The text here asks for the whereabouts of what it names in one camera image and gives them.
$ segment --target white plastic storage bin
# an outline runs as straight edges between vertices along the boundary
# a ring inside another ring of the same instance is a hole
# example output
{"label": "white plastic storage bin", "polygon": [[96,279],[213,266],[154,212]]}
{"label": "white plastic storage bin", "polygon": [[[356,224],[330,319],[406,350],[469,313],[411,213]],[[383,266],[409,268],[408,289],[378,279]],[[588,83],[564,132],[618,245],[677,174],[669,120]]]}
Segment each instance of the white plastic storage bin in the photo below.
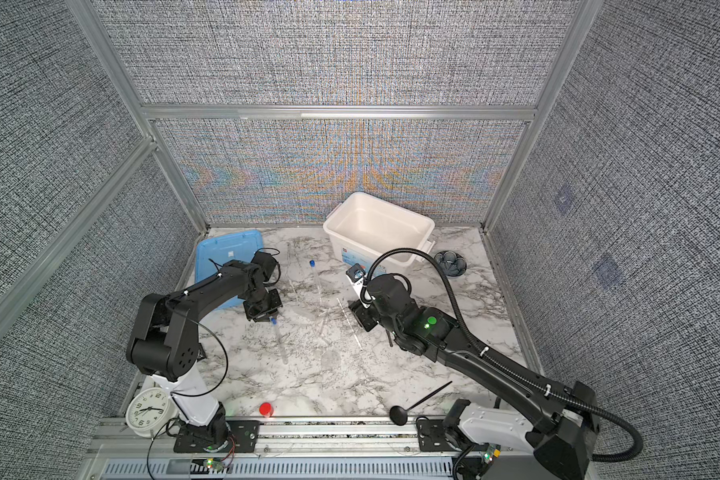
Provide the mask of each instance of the white plastic storage bin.
{"label": "white plastic storage bin", "polygon": [[[384,252],[409,246],[429,253],[428,240],[434,222],[401,206],[363,192],[355,192],[331,212],[322,228],[331,237],[333,253],[346,264],[360,264],[365,270]],[[378,274],[404,274],[418,255],[397,254],[376,267]]]}

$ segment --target clock face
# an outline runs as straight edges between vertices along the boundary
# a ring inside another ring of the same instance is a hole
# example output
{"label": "clock face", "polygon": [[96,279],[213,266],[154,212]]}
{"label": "clock face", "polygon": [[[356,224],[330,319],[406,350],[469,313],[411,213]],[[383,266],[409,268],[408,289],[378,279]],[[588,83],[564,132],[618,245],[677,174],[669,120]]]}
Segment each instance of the clock face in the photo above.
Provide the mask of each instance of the clock face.
{"label": "clock face", "polygon": [[170,408],[170,398],[163,389],[149,389],[139,394],[128,409],[128,422],[134,428],[162,426],[159,423]]}

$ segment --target black mounting plate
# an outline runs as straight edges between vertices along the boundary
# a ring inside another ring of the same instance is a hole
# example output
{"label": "black mounting plate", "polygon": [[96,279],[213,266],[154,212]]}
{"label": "black mounting plate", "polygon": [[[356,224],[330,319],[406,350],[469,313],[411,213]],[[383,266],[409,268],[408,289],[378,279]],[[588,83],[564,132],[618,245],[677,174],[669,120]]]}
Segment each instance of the black mounting plate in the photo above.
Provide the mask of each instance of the black mounting plate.
{"label": "black mounting plate", "polygon": [[445,439],[442,420],[419,418],[416,420],[418,449],[422,452],[456,452]]}
{"label": "black mounting plate", "polygon": [[[259,439],[259,422],[257,420],[227,420],[226,424],[230,428],[230,435],[233,435],[236,440],[235,453],[253,453],[256,448],[256,440]],[[232,450],[232,444],[228,444],[213,454],[228,453],[230,450]],[[203,445],[189,436],[176,438],[173,451],[174,453],[209,453],[203,449]]]}

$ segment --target blue plastic tray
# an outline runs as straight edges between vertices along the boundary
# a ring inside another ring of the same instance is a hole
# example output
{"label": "blue plastic tray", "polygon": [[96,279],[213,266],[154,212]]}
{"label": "blue plastic tray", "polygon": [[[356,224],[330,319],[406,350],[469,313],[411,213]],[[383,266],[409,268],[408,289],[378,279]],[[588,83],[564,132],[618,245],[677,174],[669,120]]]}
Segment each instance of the blue plastic tray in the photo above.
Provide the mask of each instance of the blue plastic tray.
{"label": "blue plastic tray", "polygon": [[[250,262],[256,251],[263,247],[264,240],[258,230],[246,230],[237,234],[203,240],[197,245],[195,254],[195,282],[216,273],[216,267],[208,259],[212,259],[220,265],[226,264],[230,260]],[[219,308],[229,308],[240,304],[242,304],[242,300],[233,297],[221,304]]]}

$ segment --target bin handle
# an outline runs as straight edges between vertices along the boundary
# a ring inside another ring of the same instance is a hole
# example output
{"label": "bin handle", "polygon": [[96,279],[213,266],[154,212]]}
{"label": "bin handle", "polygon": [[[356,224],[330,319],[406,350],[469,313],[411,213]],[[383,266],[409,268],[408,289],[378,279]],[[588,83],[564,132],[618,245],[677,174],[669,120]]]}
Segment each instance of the bin handle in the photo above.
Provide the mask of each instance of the bin handle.
{"label": "bin handle", "polygon": [[[432,252],[433,246],[434,246],[434,242],[431,242],[429,240],[425,241],[424,244],[422,245],[422,252],[424,252],[425,254],[429,254],[430,252]],[[420,262],[424,261],[424,258],[420,257],[419,255],[416,255],[415,259]]]}
{"label": "bin handle", "polygon": [[333,212],[335,212],[336,209],[339,208],[339,207],[342,206],[342,205],[344,205],[344,202],[339,202],[338,205],[336,205],[336,206],[333,207],[333,210],[331,210],[331,213],[326,216],[326,222],[328,221],[328,218],[331,218],[331,215],[333,215]]}

